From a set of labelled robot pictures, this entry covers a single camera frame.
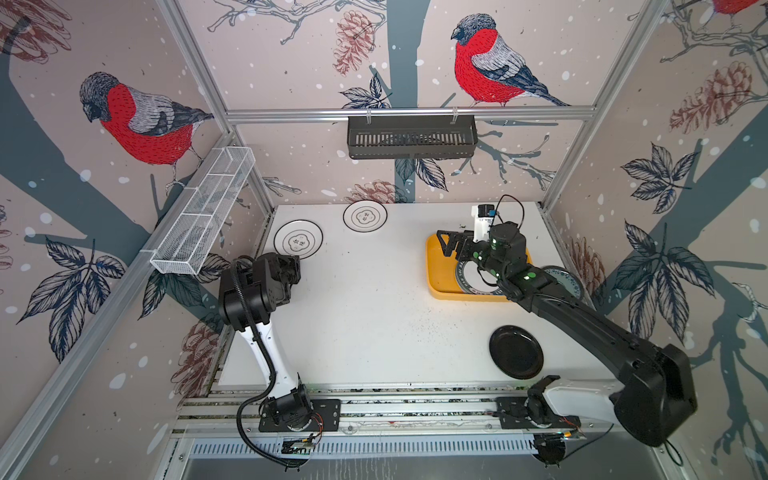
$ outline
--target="black metal basket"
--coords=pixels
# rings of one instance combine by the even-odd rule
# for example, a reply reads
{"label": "black metal basket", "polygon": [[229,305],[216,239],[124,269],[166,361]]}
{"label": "black metal basket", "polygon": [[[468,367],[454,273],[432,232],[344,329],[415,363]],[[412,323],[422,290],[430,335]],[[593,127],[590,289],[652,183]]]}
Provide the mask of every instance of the black metal basket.
{"label": "black metal basket", "polygon": [[474,115],[350,117],[349,157],[467,158],[475,154],[478,132]]}

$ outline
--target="pine cone illustration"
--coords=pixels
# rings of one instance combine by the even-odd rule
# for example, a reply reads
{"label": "pine cone illustration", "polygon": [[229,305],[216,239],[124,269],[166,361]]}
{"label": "pine cone illustration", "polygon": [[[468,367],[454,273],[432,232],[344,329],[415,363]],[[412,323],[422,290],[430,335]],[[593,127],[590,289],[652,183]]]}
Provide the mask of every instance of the pine cone illustration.
{"label": "pine cone illustration", "polygon": [[344,197],[351,204],[361,200],[373,200],[380,204],[404,204],[406,196],[395,185],[384,180],[374,180],[372,184],[358,185],[350,192],[351,197]]}
{"label": "pine cone illustration", "polygon": [[680,110],[672,110],[670,131],[682,128],[684,134],[711,124],[720,124],[743,104],[752,88],[752,69],[742,61],[735,61],[727,68],[716,70],[697,88],[693,95],[685,97]]}
{"label": "pine cone illustration", "polygon": [[170,378],[170,381],[176,384],[174,392],[181,394],[179,408],[185,399],[204,393],[208,372],[218,346],[218,333],[205,323],[195,323],[184,337],[181,350],[186,355],[179,361],[181,368]]}
{"label": "pine cone illustration", "polygon": [[360,68],[368,60],[368,53],[373,51],[373,24],[362,12],[345,12],[344,19],[337,25],[336,35],[333,67],[345,77],[350,69]]}
{"label": "pine cone illustration", "polygon": [[574,242],[572,237],[568,244],[568,252],[576,265],[576,273],[584,282],[584,288],[587,289],[592,300],[603,303],[603,282],[605,282],[603,260],[599,254],[587,246],[586,238],[582,240],[582,243],[578,240]]}
{"label": "pine cone illustration", "polygon": [[45,63],[59,48],[71,49],[67,43],[71,35],[63,21],[72,17],[52,0],[0,0],[0,38],[8,38],[23,18],[29,20],[29,26],[13,41],[11,55]]}

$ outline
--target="white wire mesh basket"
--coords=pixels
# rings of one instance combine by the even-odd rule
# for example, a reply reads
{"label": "white wire mesh basket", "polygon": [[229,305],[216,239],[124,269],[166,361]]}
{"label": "white wire mesh basket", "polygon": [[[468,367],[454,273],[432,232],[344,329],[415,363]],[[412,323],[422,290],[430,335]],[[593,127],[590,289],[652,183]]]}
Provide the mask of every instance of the white wire mesh basket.
{"label": "white wire mesh basket", "polygon": [[248,147],[225,147],[195,188],[150,262],[160,273],[197,275],[243,188],[255,158]]}

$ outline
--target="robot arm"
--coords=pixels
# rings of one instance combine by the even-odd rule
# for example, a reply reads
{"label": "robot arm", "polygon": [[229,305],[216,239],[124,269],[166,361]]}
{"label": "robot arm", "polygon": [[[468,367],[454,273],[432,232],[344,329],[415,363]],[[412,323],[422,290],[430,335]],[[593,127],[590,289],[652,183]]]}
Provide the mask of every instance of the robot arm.
{"label": "robot arm", "polygon": [[[573,382],[570,386],[567,380],[548,377],[537,385],[552,410],[559,415],[610,420],[606,418],[610,412],[606,413],[604,407],[612,405],[615,418],[633,437],[645,445],[663,444],[697,409],[685,353],[671,344],[660,348],[629,333],[572,296],[554,277],[528,263],[525,236],[516,223],[496,224],[489,230],[488,239],[480,241],[473,241],[472,231],[439,230],[437,234],[444,255],[450,257],[456,252],[458,261],[471,260],[495,276],[509,300],[562,329],[621,383],[589,386]],[[579,405],[591,411],[566,412]]]}

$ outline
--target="white table surface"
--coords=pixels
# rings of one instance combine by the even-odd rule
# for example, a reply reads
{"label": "white table surface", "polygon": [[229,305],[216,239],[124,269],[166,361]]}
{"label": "white table surface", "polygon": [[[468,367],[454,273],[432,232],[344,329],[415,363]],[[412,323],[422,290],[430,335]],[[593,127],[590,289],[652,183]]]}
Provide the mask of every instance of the white table surface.
{"label": "white table surface", "polygon": [[[530,384],[507,377],[491,360],[488,340],[502,325],[533,334],[544,350],[541,376],[611,379],[587,350],[514,303],[437,300],[429,293],[425,242],[437,230],[472,228],[472,204],[391,204],[384,226],[347,228],[347,205],[281,205],[267,238],[292,220],[311,220],[323,245],[301,260],[291,301],[271,316],[289,363],[318,388],[403,388]],[[505,220],[519,207],[504,202]],[[522,233],[534,264],[562,265],[535,203],[525,202]],[[220,386],[265,381],[246,341],[235,336]]]}

